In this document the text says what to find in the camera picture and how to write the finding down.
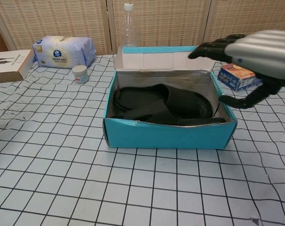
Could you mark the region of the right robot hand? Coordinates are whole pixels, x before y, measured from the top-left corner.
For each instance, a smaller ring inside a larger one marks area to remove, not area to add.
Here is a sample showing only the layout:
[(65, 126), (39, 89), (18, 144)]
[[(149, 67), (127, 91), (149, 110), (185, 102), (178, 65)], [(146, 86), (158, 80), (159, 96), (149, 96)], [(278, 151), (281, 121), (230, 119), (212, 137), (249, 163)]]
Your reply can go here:
[(247, 109), (276, 95), (285, 87), (285, 31), (264, 30), (253, 34), (232, 34), (198, 45), (188, 58), (207, 57), (233, 63), (255, 73), (262, 81), (247, 97), (236, 99), (222, 95), (220, 102), (237, 109)]

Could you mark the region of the woven folding screen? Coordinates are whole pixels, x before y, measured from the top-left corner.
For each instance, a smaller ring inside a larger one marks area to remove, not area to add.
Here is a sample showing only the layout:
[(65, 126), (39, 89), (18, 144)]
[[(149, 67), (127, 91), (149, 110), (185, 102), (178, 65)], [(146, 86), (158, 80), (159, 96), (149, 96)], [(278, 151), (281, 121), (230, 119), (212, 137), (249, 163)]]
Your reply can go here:
[(0, 0), (9, 49), (47, 35), (91, 37), (99, 55), (117, 51), (131, 2), (139, 46), (189, 46), (230, 34), (285, 30), (285, 0)]

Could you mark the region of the blue checkered tablecloth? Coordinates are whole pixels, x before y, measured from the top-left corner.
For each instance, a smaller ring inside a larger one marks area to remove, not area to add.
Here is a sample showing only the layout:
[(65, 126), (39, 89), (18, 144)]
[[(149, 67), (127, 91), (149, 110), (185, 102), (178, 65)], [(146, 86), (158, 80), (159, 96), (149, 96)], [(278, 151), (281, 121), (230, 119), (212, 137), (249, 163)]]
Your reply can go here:
[(285, 226), (285, 88), (225, 149), (109, 148), (113, 57), (0, 84), (0, 226)]

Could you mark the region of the black slipper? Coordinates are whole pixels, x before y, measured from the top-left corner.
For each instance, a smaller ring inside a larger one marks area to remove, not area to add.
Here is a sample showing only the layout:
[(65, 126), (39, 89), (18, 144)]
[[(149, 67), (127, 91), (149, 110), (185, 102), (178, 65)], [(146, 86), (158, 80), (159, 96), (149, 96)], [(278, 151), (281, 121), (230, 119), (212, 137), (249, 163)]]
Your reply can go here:
[(176, 117), (169, 110), (165, 102), (160, 99), (143, 107), (128, 110), (123, 113), (112, 116), (116, 119), (143, 121), (154, 124), (171, 126), (199, 126), (213, 123), (225, 123), (224, 118), (180, 118)]
[(203, 95), (165, 84), (118, 89), (113, 103), (119, 109), (129, 111), (158, 101), (163, 101), (168, 110), (181, 118), (211, 118), (213, 115), (212, 105)]

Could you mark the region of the small white jar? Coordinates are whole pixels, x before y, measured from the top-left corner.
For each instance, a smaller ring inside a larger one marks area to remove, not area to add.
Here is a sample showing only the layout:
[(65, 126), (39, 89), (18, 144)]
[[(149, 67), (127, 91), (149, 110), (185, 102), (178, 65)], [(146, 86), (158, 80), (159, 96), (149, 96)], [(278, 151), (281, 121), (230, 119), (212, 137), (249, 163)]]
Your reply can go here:
[(83, 84), (89, 80), (88, 69), (85, 65), (77, 65), (72, 68), (74, 80), (76, 83)]

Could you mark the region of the blue cardboard shoe box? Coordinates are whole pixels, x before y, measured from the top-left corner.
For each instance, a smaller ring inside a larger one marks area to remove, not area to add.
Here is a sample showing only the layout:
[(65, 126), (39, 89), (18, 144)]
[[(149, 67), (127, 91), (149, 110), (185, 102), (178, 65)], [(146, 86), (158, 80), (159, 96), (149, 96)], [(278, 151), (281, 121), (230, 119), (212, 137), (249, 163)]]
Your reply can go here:
[[(189, 59), (192, 50), (193, 46), (118, 49), (103, 118), (103, 131), (110, 147), (222, 149), (228, 144), (237, 127), (237, 119), (232, 110), (219, 101), (222, 90), (212, 71), (215, 62), (205, 57)], [(203, 95), (212, 105), (212, 118), (224, 118), (226, 122), (171, 126), (112, 118), (125, 112), (113, 103), (116, 90), (156, 84)]]

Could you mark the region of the clear plastic bottle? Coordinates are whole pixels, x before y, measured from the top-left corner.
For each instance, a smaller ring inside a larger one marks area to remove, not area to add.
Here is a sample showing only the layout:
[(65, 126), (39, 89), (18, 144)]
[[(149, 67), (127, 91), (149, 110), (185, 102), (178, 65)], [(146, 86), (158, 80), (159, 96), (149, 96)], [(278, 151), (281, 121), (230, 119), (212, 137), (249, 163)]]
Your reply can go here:
[(133, 3), (127, 2), (123, 5), (124, 15), (122, 19), (122, 46), (137, 46), (137, 25)]

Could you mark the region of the orange blue snack box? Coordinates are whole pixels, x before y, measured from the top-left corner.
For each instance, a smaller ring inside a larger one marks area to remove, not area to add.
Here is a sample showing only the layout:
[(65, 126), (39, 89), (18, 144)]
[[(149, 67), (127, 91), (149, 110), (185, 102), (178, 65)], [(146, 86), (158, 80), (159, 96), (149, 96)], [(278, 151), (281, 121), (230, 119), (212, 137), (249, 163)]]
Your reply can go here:
[(262, 83), (255, 73), (235, 64), (226, 64), (220, 68), (218, 80), (233, 91), (241, 91)]

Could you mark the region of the white blue tissue pack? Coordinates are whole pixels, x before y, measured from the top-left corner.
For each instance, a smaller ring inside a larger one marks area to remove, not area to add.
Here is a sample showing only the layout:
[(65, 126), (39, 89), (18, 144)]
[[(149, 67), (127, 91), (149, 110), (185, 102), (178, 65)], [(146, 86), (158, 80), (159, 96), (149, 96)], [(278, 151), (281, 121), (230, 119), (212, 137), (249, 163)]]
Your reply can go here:
[(34, 58), (40, 67), (72, 69), (89, 66), (96, 47), (90, 37), (45, 36), (33, 44)]

